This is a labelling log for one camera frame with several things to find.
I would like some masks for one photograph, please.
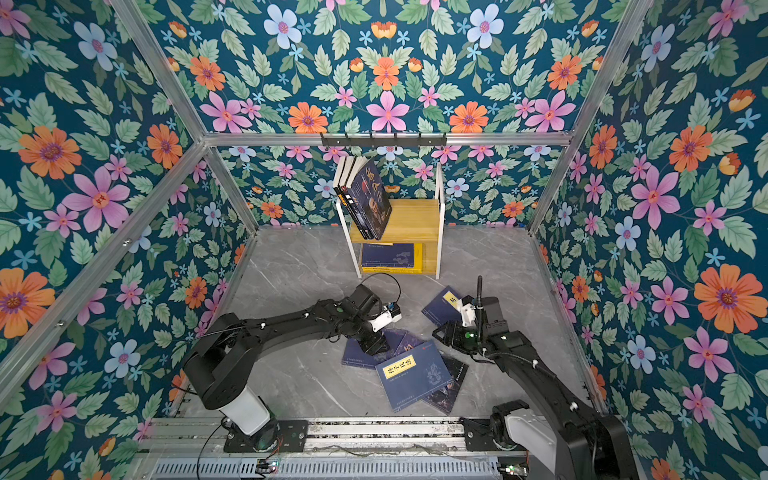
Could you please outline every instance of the book cover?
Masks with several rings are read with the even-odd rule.
[[[456,398],[458,398],[458,391],[461,389],[464,378],[467,376],[469,365],[447,355],[442,355],[442,360],[451,374],[452,381],[422,400],[446,415],[451,415],[451,410],[453,410]]]
[[[394,412],[433,394],[453,380],[433,341],[380,363],[376,371]]]
[[[360,348],[360,344],[355,339],[347,339],[344,355],[341,358],[341,364],[344,366],[358,366],[364,369],[374,370],[381,362],[385,362],[395,356],[397,347],[402,342],[406,330],[383,329],[384,338],[389,345],[389,350],[384,353],[377,353],[373,356],[367,355]]]
[[[368,160],[350,181],[347,181],[357,207],[362,211],[366,222],[376,240],[381,240],[392,205],[384,191],[384,184],[379,176],[374,160]]]
[[[458,309],[462,307],[462,295],[451,286],[442,289],[438,296],[422,309],[422,313],[437,326],[462,321]]]

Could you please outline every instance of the pink flower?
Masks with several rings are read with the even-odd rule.
[[[600,227],[598,226],[598,220],[600,220],[600,217],[596,217],[592,212],[589,213],[586,219],[587,223],[584,225],[584,229],[589,233],[590,235],[594,235],[594,233],[598,230],[600,230]]]
[[[590,330],[589,325],[584,327],[584,329],[581,331],[581,338],[584,339],[584,343],[587,345],[592,343],[592,340],[594,339],[594,332]]]
[[[587,203],[594,202],[598,204],[600,202],[600,196],[605,192],[605,186],[603,183],[603,174],[599,174],[595,177],[594,174],[589,174],[589,184],[584,185],[584,191],[587,193]]]
[[[415,170],[416,172],[416,178],[420,178],[422,180],[426,180],[427,178],[435,175],[432,172],[432,165],[429,165],[427,167],[427,165],[424,162],[422,162],[420,167],[414,168],[413,170]]]
[[[320,151],[325,152],[323,154],[323,161],[329,161],[333,159],[334,164],[338,164],[341,157],[349,155],[341,147],[320,147]]]
[[[286,147],[288,150],[286,156],[288,158],[296,158],[300,164],[304,163],[305,158],[312,158],[312,154],[309,152],[310,146],[304,145],[299,147]]]
[[[632,196],[638,200],[642,200],[632,210],[632,218],[635,220],[645,217],[648,213],[648,225],[650,228],[656,230],[661,223],[661,212],[659,208],[671,214],[677,212],[680,209],[680,204],[677,202],[677,198],[672,195],[664,195],[666,192],[675,188],[677,185],[677,172],[664,175],[664,178],[659,182],[659,170],[656,167],[651,166],[646,174],[645,181],[647,187],[643,185],[634,185],[632,187]]]
[[[672,279],[667,277],[662,283],[664,289],[662,290],[658,285],[651,285],[650,291],[661,300],[656,300],[651,306],[654,312],[664,311],[664,319],[667,321],[667,325],[674,323],[675,313],[680,318],[688,318],[688,309],[683,306],[682,302],[688,298],[688,290],[684,288],[677,288],[672,290]]]
[[[523,102],[515,105],[515,109],[517,110],[515,112],[516,117],[522,116],[523,118],[528,118],[528,114],[532,114],[536,111],[535,102],[533,100],[523,98]]]
[[[13,9],[13,0],[0,0],[0,32],[3,35],[13,35],[16,30],[22,37],[29,38],[29,31],[22,24],[29,23],[30,20],[29,15]]]
[[[531,117],[525,121],[525,124],[529,127],[538,125],[536,131],[549,131],[550,126],[552,126],[552,130],[562,130],[565,128],[565,120],[560,117],[570,114],[576,108],[576,104],[563,105],[564,101],[565,90],[560,90],[552,98],[551,104],[546,100],[539,98],[536,101],[536,111],[540,115],[531,115]]]
[[[743,0],[723,0],[720,7],[723,11],[713,13],[707,20],[707,23],[714,25],[707,40],[717,37],[718,33],[723,34],[723,37],[730,35],[730,31],[733,30],[733,21],[742,18],[750,10],[747,5],[744,5]]]
[[[438,98],[440,98],[440,94],[435,91],[435,87],[429,87],[429,90],[422,88],[422,96],[419,97],[419,101],[424,102],[424,108],[427,108],[429,105],[437,105]]]
[[[64,419],[68,419],[78,412],[77,407],[70,406],[77,399],[77,393],[70,393],[67,398],[64,398],[64,393],[59,390],[51,397],[51,405],[39,406],[37,409],[37,414],[40,417],[38,433],[43,432],[49,425],[54,432],[61,430]]]
[[[504,174],[504,170],[506,170],[506,168],[507,167],[505,167],[502,164],[502,161],[499,160],[495,164],[489,163],[488,164],[488,170],[486,171],[486,173],[488,175],[490,175],[491,178],[496,178],[496,177],[500,177],[501,175],[503,175]]]
[[[184,215],[182,213],[173,215],[170,219],[174,223],[173,225],[170,226],[170,231],[175,232],[179,237],[184,235],[186,232],[190,231],[190,228],[188,226],[188,224],[190,223],[190,219],[184,218]]]
[[[132,282],[131,285],[122,284],[120,290],[123,292],[118,295],[118,302],[123,303],[123,308],[128,310],[131,308],[131,304],[138,305],[141,301],[139,296],[144,292],[143,288],[139,288],[138,283]]]
[[[240,113],[240,102],[237,100],[229,100],[227,106],[224,106],[224,100],[217,94],[210,92],[208,94],[208,100],[214,104],[210,106],[204,104],[200,106],[200,109],[209,117],[215,117],[214,130],[225,131],[229,128],[233,134],[239,134],[242,132],[240,127],[250,127],[253,125],[250,120],[238,115]]]
[[[197,162],[197,165],[194,166],[194,170],[192,170],[192,180],[194,180],[194,183],[199,184],[200,180],[208,178],[205,173],[205,168],[207,166],[208,164],[205,163],[205,160]]]
[[[339,91],[336,93],[336,100],[339,101],[339,106],[347,106],[352,108],[352,103],[357,101],[354,95],[352,95],[352,88],[344,90],[344,87],[339,87]]]
[[[125,158],[118,160],[118,158],[114,155],[110,155],[109,162],[110,163],[108,164],[104,164],[104,166],[107,168],[107,170],[112,172],[112,180],[117,180],[119,178],[120,181],[127,182],[128,177],[126,177],[126,175],[134,173],[133,170],[125,166],[128,163]]]
[[[470,157],[477,157],[477,161],[483,161],[486,157],[493,157],[493,146],[491,145],[470,145],[472,151]]]
[[[44,212],[45,218],[51,222],[45,227],[49,232],[58,232],[62,237],[69,237],[69,230],[80,230],[80,224],[75,222],[78,218],[78,212],[67,212],[67,207],[59,204],[56,211],[49,210]]]
[[[83,225],[87,232],[98,230],[101,227],[102,217],[110,227],[118,228],[128,218],[128,210],[117,202],[128,198],[131,189],[125,185],[115,185],[110,188],[110,175],[104,167],[96,170],[94,179],[95,185],[85,175],[74,174],[74,183],[85,195],[69,194],[64,197],[61,204],[78,212],[88,209],[88,213],[83,217]]]
[[[576,154],[576,157],[571,161],[571,164],[568,165],[572,170],[571,180],[576,180],[576,183],[581,181],[581,175],[587,173],[587,168],[584,166],[585,163],[587,163],[587,154]]]
[[[104,304],[102,302],[97,302],[96,300],[103,299],[106,294],[107,289],[104,287],[96,289],[96,292],[88,301],[88,305],[83,307],[83,309],[80,310],[80,313],[78,313],[78,323],[85,325],[91,318],[92,313],[95,313],[96,315],[101,315],[104,313]]]
[[[285,162],[280,162],[280,164],[277,166],[277,172],[281,177],[285,177],[288,180],[293,178],[293,175],[296,175],[296,172],[293,171],[293,165],[285,165]]]
[[[637,301],[643,300],[643,296],[638,292],[640,283],[634,283],[631,280],[626,279],[624,285],[626,286],[620,288],[621,292],[624,294],[624,303],[628,303],[632,308],[637,308]]]
[[[629,173],[634,175],[632,180],[637,181],[638,178],[645,180],[645,171],[650,168],[650,162],[647,160],[648,157],[645,155],[640,158],[635,157],[632,160],[632,168],[629,169]]]
[[[576,314],[574,313],[574,308],[576,308],[576,299],[568,298],[568,291],[564,286],[562,288],[558,287],[558,291],[560,292],[560,299],[563,302],[565,312],[568,314],[568,319],[571,321],[571,323],[576,323]]]
[[[697,422],[701,423],[704,419],[714,421],[715,415],[712,414],[711,409],[715,406],[715,401],[708,396],[702,398],[703,393],[700,386],[694,385],[693,392],[685,386],[683,393],[688,397],[683,400],[683,407],[694,411],[694,418]]]
[[[259,112],[261,110],[261,105],[254,104],[253,100],[250,98],[247,101],[240,100],[240,113],[241,114],[248,114],[248,118],[253,120],[254,118],[261,118],[261,113]]]
[[[432,158],[439,158],[440,164],[445,165],[445,162],[450,160],[456,160],[458,158],[458,155],[456,155],[456,152],[461,150],[461,146],[459,145],[445,145],[440,150],[435,150],[432,152]]]
[[[181,202],[182,204],[185,204],[187,202],[187,196],[184,194],[188,192],[189,189],[190,188],[185,184],[179,185],[179,187],[176,189],[174,194],[170,196],[170,204],[175,205],[176,202]]]
[[[410,107],[406,104],[395,105],[395,95],[387,90],[382,93],[382,106],[367,105],[366,110],[374,117],[379,117],[371,124],[371,130],[380,131],[386,127],[387,133],[392,129],[403,131],[406,129],[406,123],[400,118],[408,113]]]
[[[704,235],[709,236],[712,233],[712,227],[718,230],[725,227],[725,223],[720,219],[726,212],[725,207],[715,208],[715,203],[710,200],[707,202],[707,209],[697,208],[694,210],[698,220],[694,221],[694,227],[703,228]]]
[[[59,360],[62,356],[67,356],[74,350],[74,343],[67,342],[54,348],[48,355],[44,356],[38,368],[29,377],[29,386],[33,390],[37,390],[45,383],[45,379],[48,378],[48,372],[51,375],[65,375],[67,373],[67,363],[64,360]]]
[[[710,334],[703,327],[696,330],[697,342],[692,337],[684,339],[685,346],[692,352],[696,352],[688,357],[688,365],[695,369],[704,365],[704,373],[711,382],[717,381],[717,370],[725,373],[733,373],[733,365],[723,357],[721,353],[728,350],[728,341],[725,339],[715,339],[710,343]]]

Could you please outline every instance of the hardcover book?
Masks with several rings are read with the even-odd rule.
[[[425,397],[423,401],[446,415],[451,415],[451,410],[453,410],[456,398],[458,398],[458,391],[461,389],[464,378],[467,376],[469,365],[451,356],[441,355],[443,362],[445,362],[445,367],[451,374],[452,381],[437,392]]]
[[[462,321],[459,309],[462,307],[462,296],[451,286],[447,286],[422,309],[422,313],[437,326],[447,322]]]
[[[364,369],[374,370],[381,362],[385,362],[395,356],[395,350],[408,332],[400,329],[383,329],[382,332],[389,345],[389,350],[371,356],[363,352],[360,348],[360,344],[357,343],[357,340],[347,339],[344,355],[341,358],[341,364],[344,366],[359,366]]]
[[[433,341],[380,363],[376,371],[394,412],[437,392],[453,380]]]

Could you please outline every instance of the blue flower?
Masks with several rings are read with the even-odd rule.
[[[64,464],[64,468],[69,468],[70,471],[74,472],[74,469],[78,466],[78,463],[82,463],[83,459],[80,458],[80,455],[83,455],[83,451],[77,453],[70,453],[69,454],[69,462]]]
[[[43,219],[43,217],[36,217],[35,215],[32,214],[32,212],[27,212],[27,217],[26,218],[22,218],[18,222],[21,225],[26,225],[27,226],[27,231],[31,232],[35,228],[41,228],[40,220],[42,220],[42,219]]]
[[[725,260],[725,256],[718,255],[717,253],[717,247],[714,247],[712,253],[706,252],[704,254],[704,256],[709,259],[707,260],[707,265],[712,265],[714,263],[715,266],[720,266],[720,262]]]
[[[755,114],[752,115],[752,109],[747,108],[746,112],[744,112],[744,118],[737,118],[736,123],[740,124],[739,131],[742,131],[745,127],[755,128],[755,124],[753,121],[757,120],[758,118],[762,117],[762,114]]]
[[[409,31],[398,31],[397,32],[397,42],[402,45],[403,47],[406,46],[406,42],[410,40],[411,38],[408,36]]]
[[[467,30],[469,30],[470,28],[472,28],[472,25],[470,25],[469,23],[467,23],[467,18],[466,18],[466,17],[464,17],[464,21],[462,21],[462,23],[458,23],[458,24],[456,24],[456,29],[457,29],[457,30],[459,31],[459,33],[461,33],[462,35],[463,35],[463,34],[465,34],[465,33],[467,32]]]
[[[160,33],[163,34],[163,40],[167,41],[171,45],[175,45],[176,42],[178,41],[174,37],[174,33],[170,30],[160,30]]]
[[[35,255],[34,250],[29,250],[27,253],[24,253],[21,250],[14,250],[13,254],[16,255],[18,259],[13,260],[11,266],[21,265],[23,270],[26,270],[30,264],[38,262],[36,259],[32,258],[32,256]]]
[[[16,105],[16,108],[21,108],[22,104],[27,103],[26,99],[22,98],[22,91],[21,90],[14,90],[11,91],[8,87],[3,87],[2,90],[8,94],[8,97],[5,97],[5,103],[11,104],[13,103]]]

